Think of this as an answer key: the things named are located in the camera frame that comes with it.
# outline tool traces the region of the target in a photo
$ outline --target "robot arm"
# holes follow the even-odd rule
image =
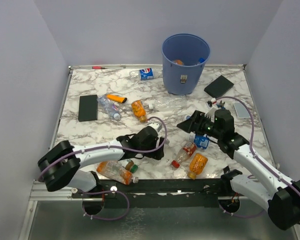
[[[67,140],[61,141],[38,161],[47,190],[54,192],[68,186],[91,191],[100,183],[99,178],[95,172],[85,172],[81,168],[103,161],[131,159],[139,154],[138,151],[145,157],[160,160],[164,156],[164,146],[150,150],[164,141],[163,137],[158,137],[161,129],[161,123],[152,122],[136,134],[91,146],[72,146]]]
[[[181,130],[217,139],[220,149],[234,159],[258,180],[255,182],[238,170],[221,176],[226,182],[225,190],[242,194],[268,212],[272,222],[286,230],[300,222],[300,197],[284,182],[300,192],[300,180],[293,181],[269,164],[256,151],[252,154],[250,143],[235,132],[234,118],[230,111],[219,109],[214,113],[214,122],[200,111],[177,125]]]

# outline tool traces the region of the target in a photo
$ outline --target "orange lighter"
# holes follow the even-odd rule
[[[120,96],[111,95],[111,94],[108,94],[106,97],[112,101],[115,101],[115,102],[121,103],[121,104],[123,104],[127,101],[126,97],[120,97]]]

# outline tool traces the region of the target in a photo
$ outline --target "clear bottle with water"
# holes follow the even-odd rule
[[[157,110],[160,112],[172,111],[181,109],[187,105],[187,99],[184,95],[167,96],[156,99],[154,103],[149,104],[150,110]]]
[[[145,68],[140,70],[133,70],[129,72],[131,80],[150,80],[162,78],[161,68]]]
[[[109,100],[109,98],[107,98],[106,95],[99,97],[98,102],[110,117],[114,118],[117,121],[121,119],[118,108],[113,102]]]

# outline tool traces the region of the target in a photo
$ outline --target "bin label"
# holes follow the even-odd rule
[[[187,81],[188,75],[181,75],[180,77],[180,83],[185,84]]]

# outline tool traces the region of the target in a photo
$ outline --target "white bottle cap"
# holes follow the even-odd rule
[[[134,184],[136,184],[137,182],[139,182],[139,178],[137,176],[134,176],[133,179],[132,179],[132,182]]]
[[[115,120],[120,120],[120,119],[121,119],[121,115],[120,115],[119,113],[115,113],[115,114],[113,115],[113,118],[114,118]]]

